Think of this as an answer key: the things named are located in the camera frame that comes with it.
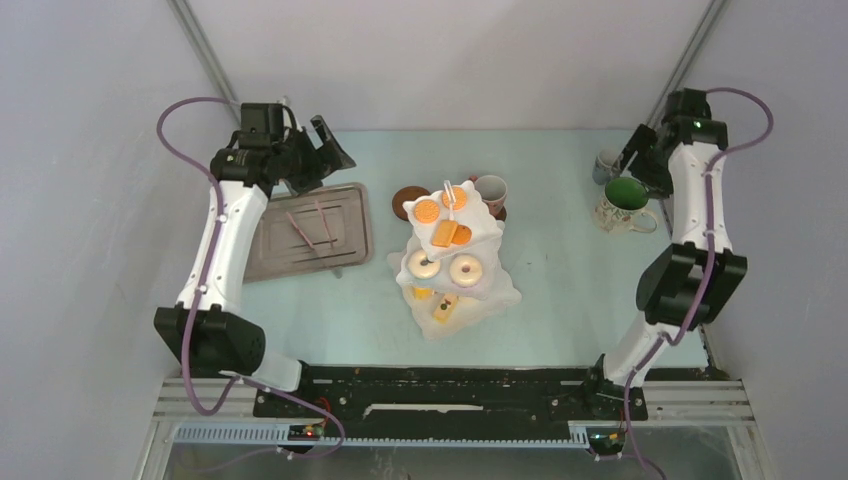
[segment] white plate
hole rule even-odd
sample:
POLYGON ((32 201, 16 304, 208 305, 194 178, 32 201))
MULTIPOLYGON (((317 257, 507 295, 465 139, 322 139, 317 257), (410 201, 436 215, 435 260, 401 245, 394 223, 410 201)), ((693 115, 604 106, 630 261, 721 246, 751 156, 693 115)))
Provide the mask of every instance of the white plate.
MULTIPOLYGON (((497 225, 498 228, 503 230, 503 222, 498 221, 497 225)), ((453 280, 450 278, 450 265, 455 257, 441 259, 441 269, 433 278, 422 280, 420 278, 416 278, 409 272, 407 264, 409 262, 409 256, 412 254, 411 252, 417 252, 421 249, 421 241, 418 237, 413 235, 412 238, 409 239, 409 242, 406 243, 406 255, 403 256, 403 260, 400 264, 400 273, 398 273, 397 277, 395 277, 395 281, 397 281, 398 285, 402 287, 414 286, 418 288, 432 288, 437 292, 455 293, 462 297, 473 297, 478 300, 485 300, 491 294, 490 287, 492 286, 492 282, 495 280, 495 272, 500 265, 500 261, 498 260, 498 250, 500 248, 501 238, 498 237, 485 243, 478 243, 477 245, 474 245, 468 250, 462 252, 463 254, 472 255, 477 258, 477 260, 480 260, 480 263, 483 265, 483 277, 473 287, 460 287, 453 283, 453 280)))
MULTIPOLYGON (((400 273, 400 264, 406 252, 390 253, 386 260, 395 272, 400 273)), ((445 323, 439 323, 433 318, 441 295, 433 295, 426 300, 416 300, 412 296, 412 287, 400 287, 403 299, 412 310, 415 323, 421 327, 421 333, 427 340, 438 340, 453 335, 465 327, 470 327, 486 317, 504 312, 508 307, 521 301, 521 292, 512 286, 512 278, 498 262, 495 270, 495 281, 492 284, 492 295, 487 300, 461 298, 454 308, 453 314, 445 323)))
POLYGON ((421 248, 427 252, 427 258, 432 261, 456 255, 478 243, 488 242, 503 235, 503 230, 498 228, 495 217, 489 214, 489 207, 483 203, 480 194, 474 189, 474 182, 466 180, 462 185, 458 186, 465 190, 465 195, 468 197, 465 206, 459 211, 454 212, 454 219, 457 223, 471 229, 471 241, 465 245, 451 245, 443 248, 430 243, 433 234, 436 232, 436 227, 438 227, 442 220, 447 220, 450 215, 448 208, 442 204, 442 193, 444 190, 438 190, 430 195, 419 197, 413 202, 403 202, 403 209, 406 210, 409 216, 409 223, 412 224, 412 230, 415 232, 415 236, 421 241, 421 248), (426 198, 433 200, 439 205, 439 219, 433 223, 421 223, 415 219, 415 214, 413 213, 415 205, 426 198))

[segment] mug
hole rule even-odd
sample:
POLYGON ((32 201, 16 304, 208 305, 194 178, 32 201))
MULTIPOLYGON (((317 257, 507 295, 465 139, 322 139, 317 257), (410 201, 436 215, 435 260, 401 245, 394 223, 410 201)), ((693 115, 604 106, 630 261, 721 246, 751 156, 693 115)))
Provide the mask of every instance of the mug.
POLYGON ((598 228, 607 233, 639 232, 651 233, 657 229, 660 219, 656 213, 648 210, 648 189, 629 177, 611 180, 601 200, 595 206, 592 220, 598 228), (651 217, 653 227, 636 225, 636 217, 651 217))
POLYGON ((623 155, 617 150, 605 148, 595 157, 595 167, 592 169, 592 180, 598 185, 605 185, 613 178, 621 174, 619 165, 621 165, 623 155))
POLYGON ((506 201, 506 182, 497 175, 483 175, 482 177, 470 178, 474 182, 474 189, 480 193, 483 203, 489 207, 489 213, 497 216, 503 210, 506 201))

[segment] frosted donut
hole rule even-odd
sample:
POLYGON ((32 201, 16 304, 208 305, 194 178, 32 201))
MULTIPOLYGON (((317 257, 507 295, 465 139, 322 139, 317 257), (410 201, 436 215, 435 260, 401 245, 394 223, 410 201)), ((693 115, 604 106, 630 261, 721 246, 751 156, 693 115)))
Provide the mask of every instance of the frosted donut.
POLYGON ((483 265, 471 255, 457 255, 451 262, 450 275, 460 287, 473 287, 483 278, 483 265))
POLYGON ((427 253, 424 250, 418 250, 417 252, 412 252, 412 255, 409 256, 406 266, 409 268, 409 273, 413 277, 426 280, 435 277, 439 273, 439 270, 442 268, 442 262, 439 260, 435 262, 427 260, 427 253))

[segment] green mug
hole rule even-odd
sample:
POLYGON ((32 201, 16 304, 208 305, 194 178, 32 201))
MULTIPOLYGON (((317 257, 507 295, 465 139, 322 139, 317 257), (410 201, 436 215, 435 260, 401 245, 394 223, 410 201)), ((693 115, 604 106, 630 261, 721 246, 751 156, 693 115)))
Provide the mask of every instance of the green mug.
POLYGON ((598 228, 607 233, 651 233, 659 226, 660 219, 656 213, 647 209, 647 205, 648 189, 632 178, 619 177, 604 187, 592 220, 598 228), (637 225, 637 217, 651 217, 654 219, 654 225, 637 225))

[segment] brown coaster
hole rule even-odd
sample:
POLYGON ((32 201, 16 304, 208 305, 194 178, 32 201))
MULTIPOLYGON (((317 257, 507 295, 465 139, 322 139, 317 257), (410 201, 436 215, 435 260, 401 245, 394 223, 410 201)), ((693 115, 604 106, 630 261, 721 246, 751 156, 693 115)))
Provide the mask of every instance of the brown coaster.
POLYGON ((404 222, 409 221, 406 210, 403 209, 403 202, 411 202, 425 195, 430 195, 430 192, 423 187, 404 187, 395 193, 392 197, 392 211, 395 215, 404 222))

